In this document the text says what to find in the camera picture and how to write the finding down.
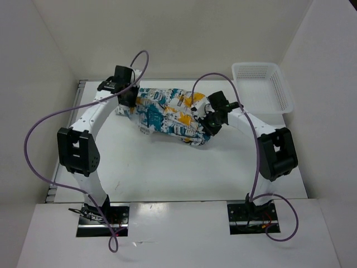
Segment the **colourful patterned shorts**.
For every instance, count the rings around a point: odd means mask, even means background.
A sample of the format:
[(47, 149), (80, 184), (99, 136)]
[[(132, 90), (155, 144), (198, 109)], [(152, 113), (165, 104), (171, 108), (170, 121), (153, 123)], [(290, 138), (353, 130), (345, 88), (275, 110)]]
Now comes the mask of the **colourful patterned shorts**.
[(208, 136), (200, 119), (191, 114), (192, 105), (208, 97), (202, 93), (178, 88), (140, 88), (136, 106), (118, 105), (115, 113), (129, 118), (139, 130), (147, 135), (154, 132), (178, 138), (184, 143), (200, 146), (207, 143)]

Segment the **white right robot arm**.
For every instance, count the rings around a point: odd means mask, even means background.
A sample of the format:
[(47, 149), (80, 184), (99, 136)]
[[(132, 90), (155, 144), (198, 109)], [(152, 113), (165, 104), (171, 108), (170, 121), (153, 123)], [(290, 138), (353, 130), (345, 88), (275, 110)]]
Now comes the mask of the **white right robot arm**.
[(291, 131), (275, 128), (246, 112), (238, 102), (230, 103), (222, 91), (208, 96), (209, 105), (200, 121), (206, 132), (215, 135), (222, 125), (236, 128), (255, 143), (257, 167), (253, 186), (245, 197), (245, 215), (258, 219), (271, 203), (276, 180), (297, 167), (298, 159)]

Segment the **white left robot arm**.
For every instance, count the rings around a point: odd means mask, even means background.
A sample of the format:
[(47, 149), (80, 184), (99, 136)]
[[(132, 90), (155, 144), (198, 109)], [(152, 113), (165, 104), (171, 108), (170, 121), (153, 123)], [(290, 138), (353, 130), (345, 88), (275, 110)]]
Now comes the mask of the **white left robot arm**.
[(112, 210), (110, 199), (104, 191), (97, 168), (100, 153), (95, 139), (104, 122), (119, 104), (135, 105), (141, 79), (141, 70), (131, 67), (115, 67), (113, 76), (102, 81), (97, 87), (93, 105), (68, 128), (57, 132), (60, 164), (73, 175), (84, 191), (84, 208), (80, 213), (92, 216), (97, 222), (107, 222)]

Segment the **white plastic basket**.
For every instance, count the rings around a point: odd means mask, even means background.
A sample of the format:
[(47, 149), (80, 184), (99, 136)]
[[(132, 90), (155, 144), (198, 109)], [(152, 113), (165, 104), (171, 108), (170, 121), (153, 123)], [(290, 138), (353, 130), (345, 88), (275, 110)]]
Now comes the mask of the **white plastic basket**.
[(287, 114), (293, 101), (277, 64), (249, 62), (231, 66), (234, 83), (245, 110), (252, 114)]

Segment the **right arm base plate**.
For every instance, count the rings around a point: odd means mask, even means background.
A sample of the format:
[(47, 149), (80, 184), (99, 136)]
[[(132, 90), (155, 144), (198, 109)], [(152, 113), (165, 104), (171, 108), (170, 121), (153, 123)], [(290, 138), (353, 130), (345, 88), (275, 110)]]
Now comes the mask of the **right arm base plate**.
[(273, 202), (254, 216), (250, 216), (245, 202), (227, 203), (230, 235), (254, 235), (265, 233), (280, 233), (276, 207)]

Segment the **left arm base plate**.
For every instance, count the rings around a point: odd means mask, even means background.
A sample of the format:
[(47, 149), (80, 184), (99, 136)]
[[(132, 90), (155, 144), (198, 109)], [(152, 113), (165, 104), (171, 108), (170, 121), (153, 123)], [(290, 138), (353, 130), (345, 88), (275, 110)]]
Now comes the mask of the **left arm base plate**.
[[(107, 220), (117, 237), (128, 236), (129, 225), (128, 203), (112, 203)], [(69, 208), (69, 211), (79, 215), (76, 237), (110, 237), (111, 232), (98, 212), (91, 212), (85, 205), (80, 209)]]

